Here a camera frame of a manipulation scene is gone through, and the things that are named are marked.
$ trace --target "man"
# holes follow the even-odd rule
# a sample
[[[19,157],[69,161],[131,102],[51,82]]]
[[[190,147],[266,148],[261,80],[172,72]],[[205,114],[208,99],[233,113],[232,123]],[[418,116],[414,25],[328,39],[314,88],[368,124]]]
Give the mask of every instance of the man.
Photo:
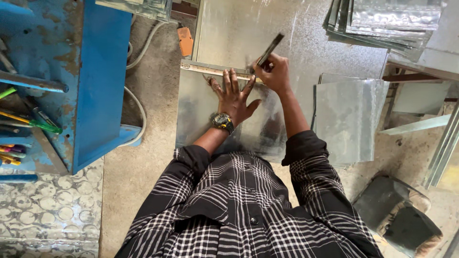
[[[215,127],[174,151],[116,257],[382,257],[328,163],[326,143],[309,129],[290,88],[288,60],[268,60],[269,72],[254,68],[282,103],[282,165],[290,165],[300,206],[292,208],[267,161],[250,152],[212,156],[260,104],[246,106],[255,76],[241,91],[234,70],[225,70],[225,90],[209,81],[219,99]]]

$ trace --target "concrete floor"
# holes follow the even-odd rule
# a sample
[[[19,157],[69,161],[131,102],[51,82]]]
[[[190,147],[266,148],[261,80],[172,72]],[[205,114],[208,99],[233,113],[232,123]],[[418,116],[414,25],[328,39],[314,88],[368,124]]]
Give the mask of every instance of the concrete floor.
[[[173,18],[194,33],[193,19],[174,15]],[[133,57],[140,52],[154,23],[137,17],[131,32]],[[126,74],[126,85],[145,108],[148,125],[139,147],[118,148],[105,156],[99,257],[116,254],[138,208],[172,159],[180,59],[176,26],[163,25],[140,64]],[[137,107],[128,97],[124,102],[123,122],[141,126]],[[420,186],[442,131],[443,128],[435,128],[394,136],[377,134],[375,161],[338,171],[349,200],[353,200],[380,171],[396,176],[426,194],[432,200],[432,209],[427,215],[444,234],[444,241],[429,257],[442,256],[459,226],[459,196],[435,189],[425,191]],[[402,139],[402,146],[396,144],[398,139]],[[288,167],[273,164],[273,168],[287,185],[292,205],[297,206]],[[385,257],[406,257],[386,243],[380,242],[380,248]]]

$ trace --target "wristwatch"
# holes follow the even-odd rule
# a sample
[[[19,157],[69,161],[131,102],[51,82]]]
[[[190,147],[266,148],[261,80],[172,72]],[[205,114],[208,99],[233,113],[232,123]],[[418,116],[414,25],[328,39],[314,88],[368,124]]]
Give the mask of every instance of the wristwatch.
[[[234,125],[228,114],[221,113],[212,119],[212,123],[217,128],[223,128],[231,135],[234,132]]]

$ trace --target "blue tool rack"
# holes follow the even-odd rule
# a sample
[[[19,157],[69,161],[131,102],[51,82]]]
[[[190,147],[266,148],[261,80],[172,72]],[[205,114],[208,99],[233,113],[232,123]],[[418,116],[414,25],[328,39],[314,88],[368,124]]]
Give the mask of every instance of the blue tool rack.
[[[35,96],[62,127],[61,135],[45,134],[69,173],[133,139],[140,128],[120,124],[132,14],[95,0],[30,1],[29,10],[1,1],[0,38],[18,74],[68,86],[67,93],[16,88]],[[6,71],[1,63],[0,70]],[[30,134],[2,133],[0,144],[29,147],[20,166],[2,168],[47,172],[52,166]]]

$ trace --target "checkered shirt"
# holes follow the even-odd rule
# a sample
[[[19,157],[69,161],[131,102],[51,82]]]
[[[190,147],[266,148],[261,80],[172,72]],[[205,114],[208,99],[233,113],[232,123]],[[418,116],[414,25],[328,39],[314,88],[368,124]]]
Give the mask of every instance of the checkered shirt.
[[[382,257],[312,131],[291,137],[283,165],[300,206],[250,152],[174,151],[116,257]]]

